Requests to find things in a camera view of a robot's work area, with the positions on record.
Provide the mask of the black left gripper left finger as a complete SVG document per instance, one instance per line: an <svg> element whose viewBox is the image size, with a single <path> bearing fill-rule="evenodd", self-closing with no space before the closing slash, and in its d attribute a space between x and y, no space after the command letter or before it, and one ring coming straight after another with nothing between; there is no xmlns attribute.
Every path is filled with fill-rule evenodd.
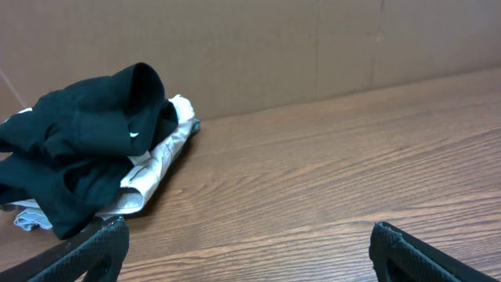
<svg viewBox="0 0 501 282"><path fill-rule="evenodd" d="M129 249L129 228L121 216L94 219L79 234L1 272L2 281L84 282L117 280Z"/></svg>

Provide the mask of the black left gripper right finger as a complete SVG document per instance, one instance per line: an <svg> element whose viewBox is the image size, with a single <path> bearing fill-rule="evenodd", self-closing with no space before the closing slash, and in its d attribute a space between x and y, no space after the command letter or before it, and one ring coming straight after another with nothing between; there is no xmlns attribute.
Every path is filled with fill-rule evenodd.
<svg viewBox="0 0 501 282"><path fill-rule="evenodd" d="M369 258L379 282L496 282L388 222L377 222Z"/></svg>

